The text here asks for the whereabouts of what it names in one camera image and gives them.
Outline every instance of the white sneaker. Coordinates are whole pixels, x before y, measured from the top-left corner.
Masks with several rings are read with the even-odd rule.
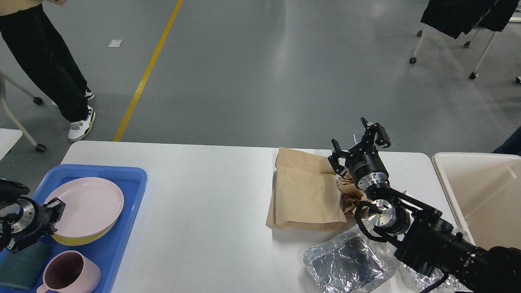
[[[85,98],[87,99],[87,101],[92,100],[94,97],[95,97],[94,92],[91,91],[91,89],[89,89],[89,87],[87,87],[87,88],[85,89]],[[54,106],[56,109],[59,108],[58,105],[56,105],[56,103],[55,103],[54,101],[51,101],[51,102],[53,102],[53,106]]]
[[[69,129],[69,140],[78,141],[86,137],[92,129],[94,119],[96,118],[96,112],[91,106],[87,106],[89,109],[89,115],[85,120],[73,122],[70,124]]]

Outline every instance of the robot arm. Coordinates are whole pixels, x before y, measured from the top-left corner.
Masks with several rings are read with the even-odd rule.
[[[521,251],[504,247],[487,251],[477,247],[465,241],[461,233],[452,234],[452,224],[441,218],[439,210],[392,189],[375,147],[390,146],[385,129],[364,118],[362,123],[366,129],[362,141],[344,152],[332,140],[334,150],[328,158],[335,173],[344,176],[349,171],[356,187],[365,190],[373,200],[362,206],[368,207],[368,219],[378,236],[367,231],[361,220],[362,209],[356,209],[355,219],[361,231],[371,240],[391,243],[396,247],[394,256],[421,274],[430,276],[437,267],[446,276],[455,275],[475,293],[501,288],[521,292]],[[339,163],[340,158],[345,159],[345,166]],[[398,235],[404,235],[403,239],[398,240]],[[441,283],[436,282],[424,292]]]
[[[0,180],[0,251],[16,253],[56,231],[65,203],[58,198],[38,204],[23,197],[29,188],[18,182]]]

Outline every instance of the pink mug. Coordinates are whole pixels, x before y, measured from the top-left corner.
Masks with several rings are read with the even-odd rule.
[[[55,256],[43,272],[43,285],[36,293],[48,290],[60,293],[91,293],[101,280],[101,270],[95,263],[75,250]]]

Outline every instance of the cable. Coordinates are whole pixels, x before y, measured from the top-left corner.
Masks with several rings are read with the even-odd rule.
[[[439,279],[439,280],[437,280],[436,282],[432,283],[431,285],[429,285],[429,287],[423,289],[423,291],[420,292],[420,293],[431,292],[431,291],[434,290],[436,287],[438,287],[438,286],[440,286],[441,284],[443,284],[443,282],[445,282],[448,278],[449,278],[449,274],[444,273],[444,275],[443,275],[443,277],[441,277],[441,279]]]
[[[362,233],[367,237],[369,238],[370,240],[372,241],[376,241],[376,242],[387,242],[387,240],[385,240],[383,237],[377,237],[377,236],[373,236],[371,235],[371,233],[369,233],[369,231],[367,231],[364,223],[362,222],[362,218],[361,218],[361,214],[362,214],[362,208],[366,206],[369,208],[369,210],[373,210],[376,209],[377,212],[380,212],[378,210],[378,208],[372,204],[372,203],[369,203],[368,201],[361,201],[358,203],[358,206],[356,207],[356,211],[355,211],[355,220],[356,220],[356,223],[358,224],[358,227],[360,228],[360,231],[362,231]]]

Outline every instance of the blue tray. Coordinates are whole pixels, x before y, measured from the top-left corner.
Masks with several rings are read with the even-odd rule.
[[[51,256],[47,263],[56,255],[66,250],[77,250],[97,264],[102,272],[99,286],[94,293],[109,293],[114,284],[123,252],[132,231],[135,217],[138,213],[146,186],[146,172],[140,168],[93,166],[93,165],[59,165],[52,168],[43,178],[42,183],[34,193],[33,199],[43,203],[49,194],[60,185],[82,177],[100,177],[114,182],[123,192],[125,204],[114,227],[102,238],[82,246],[65,246],[57,243],[47,235],[40,241],[51,246]],[[9,253],[4,249],[0,253],[0,263]],[[43,268],[36,284],[29,291],[0,287],[2,293],[36,292],[43,283]]]

